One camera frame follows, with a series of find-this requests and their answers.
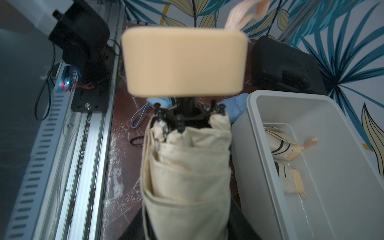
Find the beige umbrella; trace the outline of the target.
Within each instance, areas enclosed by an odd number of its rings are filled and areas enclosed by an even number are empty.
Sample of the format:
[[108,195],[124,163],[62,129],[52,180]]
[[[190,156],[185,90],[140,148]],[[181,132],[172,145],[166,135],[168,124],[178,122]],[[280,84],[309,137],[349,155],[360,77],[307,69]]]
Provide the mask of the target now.
[[123,240],[258,239],[231,195],[231,123],[225,105],[209,109],[196,97],[243,90],[249,38],[269,1],[242,1],[222,29],[134,27],[122,47],[128,92],[138,98],[177,98],[155,107],[144,134],[142,207]]
[[285,194],[297,194],[306,199],[304,183],[298,170],[291,168],[288,164],[274,161],[279,180]]

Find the white plastic storage box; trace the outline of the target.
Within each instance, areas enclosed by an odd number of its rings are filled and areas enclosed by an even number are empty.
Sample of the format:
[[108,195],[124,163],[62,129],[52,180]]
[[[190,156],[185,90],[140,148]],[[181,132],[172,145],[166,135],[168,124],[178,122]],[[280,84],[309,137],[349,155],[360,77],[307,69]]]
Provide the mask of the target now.
[[[307,197],[285,194],[264,128],[304,144],[288,163]],[[323,95],[257,90],[233,123],[232,155],[241,209],[263,240],[381,240],[384,180],[340,107]]]

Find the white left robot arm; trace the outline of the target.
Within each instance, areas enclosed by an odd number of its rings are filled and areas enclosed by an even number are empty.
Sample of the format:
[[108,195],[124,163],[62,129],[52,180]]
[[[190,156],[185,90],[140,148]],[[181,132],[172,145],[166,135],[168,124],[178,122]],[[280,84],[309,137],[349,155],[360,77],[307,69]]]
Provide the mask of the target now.
[[63,50],[65,63],[76,67],[87,82],[97,82],[108,75],[102,53],[110,37],[105,21],[85,1],[74,1],[64,13],[53,12],[58,20],[49,40]]

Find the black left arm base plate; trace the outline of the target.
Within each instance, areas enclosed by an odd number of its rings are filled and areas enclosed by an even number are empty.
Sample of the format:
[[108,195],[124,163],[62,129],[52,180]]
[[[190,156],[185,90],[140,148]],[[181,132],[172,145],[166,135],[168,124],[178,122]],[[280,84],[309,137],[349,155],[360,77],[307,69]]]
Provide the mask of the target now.
[[86,64],[74,92],[73,112],[107,111],[115,57],[110,52],[104,52],[96,62]]

